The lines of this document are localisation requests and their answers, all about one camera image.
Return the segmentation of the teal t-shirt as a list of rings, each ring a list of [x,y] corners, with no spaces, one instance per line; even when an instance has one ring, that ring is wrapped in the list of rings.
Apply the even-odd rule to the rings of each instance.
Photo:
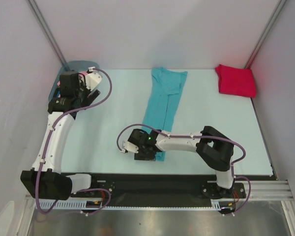
[[[171,131],[188,72],[174,72],[164,67],[151,71],[152,90],[143,124]]]

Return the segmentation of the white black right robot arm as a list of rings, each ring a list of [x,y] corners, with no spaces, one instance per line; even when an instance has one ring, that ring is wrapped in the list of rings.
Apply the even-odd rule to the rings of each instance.
[[[215,170],[217,192],[229,197],[235,191],[231,172],[234,144],[211,126],[203,131],[189,134],[174,134],[165,130],[133,129],[129,138],[122,142],[124,152],[134,153],[134,159],[154,161],[158,153],[186,151],[198,154],[203,161]]]

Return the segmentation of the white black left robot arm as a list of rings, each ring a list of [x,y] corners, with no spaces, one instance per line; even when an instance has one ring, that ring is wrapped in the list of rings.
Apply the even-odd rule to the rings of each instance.
[[[89,174],[61,173],[65,143],[77,109],[85,108],[100,95],[97,86],[102,76],[96,72],[67,71],[48,103],[48,123],[43,143],[29,171],[22,171],[21,182],[30,195],[48,200],[67,200],[74,192],[82,190],[87,196],[98,193],[99,185]]]

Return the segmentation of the pink t-shirt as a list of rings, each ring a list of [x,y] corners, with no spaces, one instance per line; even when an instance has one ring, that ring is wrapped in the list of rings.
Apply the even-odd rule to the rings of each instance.
[[[86,75],[77,71],[60,74],[56,97],[81,97],[86,90]]]

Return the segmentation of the grey-blue plastic basket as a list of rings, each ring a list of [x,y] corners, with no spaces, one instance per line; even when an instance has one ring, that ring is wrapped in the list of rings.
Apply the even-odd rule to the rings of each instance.
[[[65,71],[87,71],[89,67],[95,67],[95,68],[100,68],[99,65],[96,62],[93,61],[88,61],[88,60],[73,60],[67,62],[65,65],[61,67],[61,69],[58,72],[58,75],[56,76],[56,79],[52,85],[51,91],[49,93],[48,101],[51,101],[51,99],[54,96],[54,92],[56,91],[56,88],[58,86],[59,82],[59,77],[60,74],[65,72]]]

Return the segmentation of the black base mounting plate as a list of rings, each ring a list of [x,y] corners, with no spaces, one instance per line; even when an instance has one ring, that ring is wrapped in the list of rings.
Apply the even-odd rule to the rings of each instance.
[[[113,197],[122,194],[191,194],[200,198],[232,198],[237,193],[245,198],[248,193],[242,183],[234,180],[228,189],[217,186],[214,175],[161,175],[161,174],[90,174],[88,192],[72,193],[71,197],[96,197],[95,188],[111,192]]]

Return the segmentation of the folded red t-shirt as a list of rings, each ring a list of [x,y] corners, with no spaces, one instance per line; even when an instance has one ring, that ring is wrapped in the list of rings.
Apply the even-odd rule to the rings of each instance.
[[[239,69],[225,65],[215,68],[218,75],[218,91],[221,94],[254,98],[256,84],[251,69]]]

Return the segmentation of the left aluminium corner post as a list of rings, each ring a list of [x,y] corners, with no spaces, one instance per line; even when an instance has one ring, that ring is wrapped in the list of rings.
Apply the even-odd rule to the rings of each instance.
[[[38,6],[37,2],[35,0],[26,0],[26,3],[28,4],[30,10],[32,11],[32,14],[36,21],[38,22],[38,25],[40,26],[42,32],[44,33],[47,41],[49,42],[52,50],[54,51],[56,57],[58,58],[59,62],[62,66],[64,66],[67,62],[66,59],[42,13],[40,10],[40,7]]]

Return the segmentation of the aluminium corner post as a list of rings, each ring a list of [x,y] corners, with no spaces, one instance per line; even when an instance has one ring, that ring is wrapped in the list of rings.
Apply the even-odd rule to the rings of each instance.
[[[275,26],[276,22],[278,21],[281,13],[283,12],[284,8],[286,7],[286,5],[289,3],[289,0],[279,0],[277,5],[275,6],[268,22],[266,23],[258,41],[257,44],[255,45],[252,53],[249,56],[248,61],[245,64],[244,69],[250,69],[258,55],[258,53],[260,52],[260,50],[262,49],[262,46],[265,44],[267,38],[269,37],[273,27]]]
[[[26,3],[28,4],[30,10],[32,11],[32,14],[36,21],[38,22],[38,25],[40,26],[42,32],[44,33],[47,41],[49,42],[52,50],[54,51],[56,57],[58,58],[59,62],[62,66],[64,66],[67,62],[66,59],[42,13],[40,10],[40,7],[38,6],[37,2],[35,0],[26,0]]]

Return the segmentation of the aluminium front rail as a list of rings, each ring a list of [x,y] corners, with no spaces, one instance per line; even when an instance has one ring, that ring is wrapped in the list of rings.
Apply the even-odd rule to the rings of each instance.
[[[66,201],[71,197],[72,193],[77,192],[88,192],[89,188],[83,187],[81,190],[75,190],[73,184],[71,183],[70,177],[64,178],[65,182],[56,181],[56,182],[40,182],[38,190],[38,198],[45,200],[61,200]],[[240,190],[243,193],[244,190],[247,190],[251,193],[263,192],[269,193],[271,196],[275,195],[276,192],[286,192],[289,191],[289,186],[284,181],[252,181],[248,180],[246,183],[243,183],[244,179],[241,178],[239,183],[242,183],[244,188]]]

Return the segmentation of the right aluminium corner post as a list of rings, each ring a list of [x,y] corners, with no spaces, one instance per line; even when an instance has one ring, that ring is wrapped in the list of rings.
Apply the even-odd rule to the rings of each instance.
[[[265,44],[267,38],[269,37],[273,27],[275,26],[276,22],[278,21],[281,13],[283,12],[284,8],[286,7],[286,5],[289,3],[289,0],[279,0],[277,5],[275,6],[268,22],[266,23],[258,41],[257,44],[255,45],[252,53],[249,56],[248,61],[245,64],[244,69],[250,69],[258,55],[258,53],[260,52],[260,50],[262,49],[262,46]]]

